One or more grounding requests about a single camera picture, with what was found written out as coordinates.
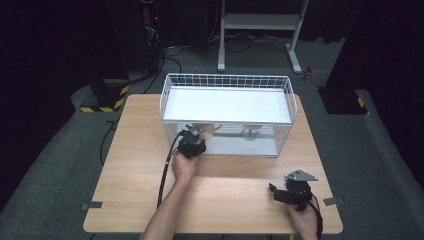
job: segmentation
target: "gray carpet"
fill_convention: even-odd
[[[338,207],[344,230],[323,239],[424,239],[424,194],[404,164],[382,124],[372,98],[364,91],[370,115],[329,115],[319,97],[343,42],[299,41],[301,66],[311,67],[311,81],[293,74],[282,44],[252,46],[241,53],[227,51],[226,74],[285,75],[302,100],[333,194],[343,198]],[[228,44],[229,50],[245,46]],[[184,73],[217,74],[217,50],[169,49]],[[179,66],[166,60],[164,73]],[[142,93],[150,80],[130,86],[128,95]],[[160,93],[159,75],[148,93]],[[90,95],[88,86],[72,102],[78,109]],[[102,170],[100,146],[120,112],[82,113],[78,110],[39,155],[0,215],[0,239],[90,239],[82,226]],[[107,155],[113,138],[103,148]],[[138,239],[139,234],[97,234],[94,239]],[[177,235],[176,239],[288,239],[285,235]]]

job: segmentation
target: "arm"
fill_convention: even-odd
[[[174,154],[172,171],[176,178],[175,183],[150,219],[144,234],[141,236],[142,240],[172,239],[184,193],[196,172],[197,160],[197,157],[186,159],[178,151]]]
[[[310,202],[318,209],[318,203],[314,197]],[[309,204],[306,204],[305,210],[301,212],[296,211],[295,207],[294,205],[286,204],[296,232],[302,236],[303,240],[317,240],[318,223],[315,210]]]

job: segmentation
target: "wooden table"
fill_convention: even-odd
[[[131,95],[110,147],[93,202],[87,232],[143,232],[156,210],[157,196],[169,151],[159,115],[160,95]],[[284,176],[297,169],[318,177],[309,182],[318,197],[327,234],[343,225],[308,121],[298,97],[298,116],[278,158],[202,155],[185,196],[177,233],[294,233],[283,203],[273,200],[268,183],[285,189]],[[175,178],[168,171],[164,197]]]

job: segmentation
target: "hand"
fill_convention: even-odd
[[[314,197],[310,201],[316,209],[318,209],[318,203]],[[315,240],[317,237],[318,223],[317,215],[315,210],[306,204],[305,210],[298,212],[296,211],[295,205],[286,204],[287,211],[289,212],[293,227],[296,232],[302,236],[303,240]]]
[[[176,182],[190,182],[191,178],[196,173],[197,161],[198,157],[187,159],[177,150],[172,158],[172,171],[174,172]]]

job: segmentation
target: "wrist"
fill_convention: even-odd
[[[175,185],[186,188],[190,184],[191,178],[179,177],[175,180]]]

